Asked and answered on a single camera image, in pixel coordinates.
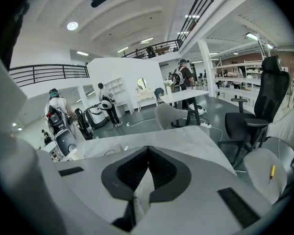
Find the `round mirror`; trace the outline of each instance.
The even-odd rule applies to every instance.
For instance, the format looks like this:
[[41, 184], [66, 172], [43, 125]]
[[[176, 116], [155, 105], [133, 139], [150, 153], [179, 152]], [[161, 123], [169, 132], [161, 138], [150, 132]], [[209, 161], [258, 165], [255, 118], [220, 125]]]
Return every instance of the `round mirror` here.
[[147, 82], [143, 78], [139, 78], [137, 80], [137, 86], [139, 89], [144, 90], [147, 88]]

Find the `yellow pencil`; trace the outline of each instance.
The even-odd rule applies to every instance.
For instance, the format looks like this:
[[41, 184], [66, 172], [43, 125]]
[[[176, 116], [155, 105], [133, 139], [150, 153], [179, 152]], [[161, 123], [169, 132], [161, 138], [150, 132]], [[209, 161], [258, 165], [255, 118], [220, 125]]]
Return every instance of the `yellow pencil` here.
[[275, 165], [273, 165], [272, 168], [271, 168], [271, 173], [270, 173], [270, 178], [269, 178], [269, 183], [268, 183], [268, 185], [270, 184], [270, 181], [271, 181], [271, 179], [273, 178], [274, 173], [275, 173]]

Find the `black railing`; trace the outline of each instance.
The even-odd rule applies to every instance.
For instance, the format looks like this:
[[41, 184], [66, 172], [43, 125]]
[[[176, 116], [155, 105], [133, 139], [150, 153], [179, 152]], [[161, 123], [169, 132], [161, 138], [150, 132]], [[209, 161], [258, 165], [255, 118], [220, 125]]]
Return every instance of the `black railing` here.
[[169, 52], [176, 52], [179, 50], [179, 46], [176, 40], [167, 41], [151, 46], [146, 46], [145, 48], [138, 49], [123, 57], [127, 58], [137, 58], [137, 59], [149, 59], [155, 56], [164, 55]]
[[9, 70], [9, 75], [19, 87], [56, 79], [89, 77], [86, 66], [62, 64], [15, 67]]
[[187, 36], [194, 29], [196, 24], [199, 22], [201, 16], [205, 13], [208, 7], [213, 3], [214, 0], [195, 0], [188, 17], [186, 18], [182, 29], [180, 30], [177, 41], [179, 41], [179, 45], [187, 39]]

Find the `ceiling light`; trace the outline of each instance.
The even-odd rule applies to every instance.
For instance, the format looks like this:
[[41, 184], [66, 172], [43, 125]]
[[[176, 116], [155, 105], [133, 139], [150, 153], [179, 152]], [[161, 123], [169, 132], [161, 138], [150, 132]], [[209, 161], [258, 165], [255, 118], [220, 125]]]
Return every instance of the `ceiling light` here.
[[152, 40], [152, 39], [153, 39], [153, 37], [152, 37], [152, 38], [148, 38], [148, 39], [146, 39], [146, 40], [142, 40], [141, 43], [148, 42], [148, 41], [150, 41], [150, 40]]
[[124, 50], [126, 50], [126, 49], [128, 49], [128, 47], [125, 47], [125, 48], [123, 48], [123, 49], [120, 49], [120, 50], [118, 51], [118, 53], [120, 53], [120, 52], [122, 52], [122, 51], [124, 51]]
[[94, 94], [94, 93], [95, 93], [95, 91], [90, 92], [90, 93], [87, 94], [87, 96], [90, 96], [90, 95], [92, 95], [92, 94]]
[[247, 33], [246, 36], [253, 39], [253, 40], [258, 41], [258, 38], [255, 35], [251, 34], [251, 33]]
[[89, 54], [84, 53], [84, 52], [81, 52], [81, 51], [78, 51], [77, 54], [80, 54], [80, 55], [82, 55], [82, 56], [89, 56]]
[[75, 29], [77, 29], [77, 27], [78, 27], [78, 23], [77, 22], [70, 22], [67, 25], [68, 30], [75, 30]]
[[185, 18], [199, 18], [200, 16], [196, 15], [185, 15]]

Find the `backpack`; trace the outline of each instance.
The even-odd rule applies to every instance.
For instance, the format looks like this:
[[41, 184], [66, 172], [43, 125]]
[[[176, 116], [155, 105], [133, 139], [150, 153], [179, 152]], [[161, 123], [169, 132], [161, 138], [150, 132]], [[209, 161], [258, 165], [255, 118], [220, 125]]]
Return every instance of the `backpack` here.
[[180, 86], [180, 85], [184, 84], [184, 78], [183, 78], [183, 75], [181, 73], [181, 71], [183, 70], [183, 68], [184, 68], [184, 66], [180, 66], [173, 73], [173, 83], [174, 83], [174, 86]]

